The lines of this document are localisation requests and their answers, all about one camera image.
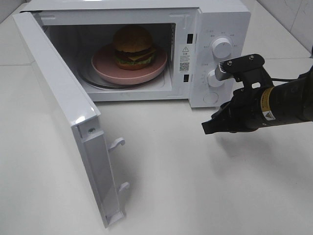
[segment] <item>yellow label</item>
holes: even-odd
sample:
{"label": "yellow label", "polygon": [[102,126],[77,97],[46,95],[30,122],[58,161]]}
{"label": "yellow label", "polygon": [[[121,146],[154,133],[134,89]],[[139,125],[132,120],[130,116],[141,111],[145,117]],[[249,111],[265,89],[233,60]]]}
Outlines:
{"label": "yellow label", "polygon": [[273,90],[274,87],[267,88],[262,96],[261,96],[261,109],[262,112],[270,111],[270,106],[269,106],[269,96],[271,91]]}

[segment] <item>burger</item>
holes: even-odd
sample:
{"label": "burger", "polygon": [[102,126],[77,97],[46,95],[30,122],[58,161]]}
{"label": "burger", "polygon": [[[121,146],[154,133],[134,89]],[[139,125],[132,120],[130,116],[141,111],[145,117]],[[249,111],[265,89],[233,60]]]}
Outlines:
{"label": "burger", "polygon": [[139,70],[151,64],[156,49],[151,34],[138,25],[119,29],[113,37],[114,60],[124,70]]}

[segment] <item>microwave knob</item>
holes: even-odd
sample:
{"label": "microwave knob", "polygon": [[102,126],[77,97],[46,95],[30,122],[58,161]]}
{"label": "microwave knob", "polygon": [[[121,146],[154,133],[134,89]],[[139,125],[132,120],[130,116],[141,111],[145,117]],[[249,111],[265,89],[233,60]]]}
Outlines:
{"label": "microwave knob", "polygon": [[212,43],[213,54],[219,59],[229,56],[231,54],[231,49],[232,43],[225,37],[218,38]]}
{"label": "microwave knob", "polygon": [[215,77],[215,70],[212,70],[207,74],[207,82],[211,87],[220,87],[225,81],[219,81]]}

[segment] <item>warning label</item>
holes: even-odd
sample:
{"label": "warning label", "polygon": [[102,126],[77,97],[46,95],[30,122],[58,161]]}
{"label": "warning label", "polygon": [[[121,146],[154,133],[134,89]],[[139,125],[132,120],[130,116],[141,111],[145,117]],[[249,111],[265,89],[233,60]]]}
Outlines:
{"label": "warning label", "polygon": [[274,117],[274,115],[273,115],[273,113],[272,113],[271,110],[265,111],[265,112],[262,112],[262,113],[263,113],[263,115],[264,115],[264,117],[265,117],[265,119],[266,119],[267,121],[272,121],[272,120],[275,120],[275,119],[276,119],[276,118]]}
{"label": "warning label", "polygon": [[188,73],[190,63],[192,62],[193,46],[186,44],[180,45],[179,51],[179,72]]}
{"label": "warning label", "polygon": [[261,96],[261,109],[267,121],[276,120],[269,106],[269,96],[274,87],[266,89]]}

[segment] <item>pink plate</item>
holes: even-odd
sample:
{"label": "pink plate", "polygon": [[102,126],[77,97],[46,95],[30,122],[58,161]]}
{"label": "pink plate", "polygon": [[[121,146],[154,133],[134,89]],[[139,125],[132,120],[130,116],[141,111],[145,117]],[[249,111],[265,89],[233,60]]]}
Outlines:
{"label": "pink plate", "polygon": [[104,80],[121,85],[134,85],[150,81],[162,73],[167,61],[167,54],[160,47],[157,47],[154,61],[140,70],[120,69],[115,64],[113,56],[113,46],[106,45],[93,55],[91,64]]}

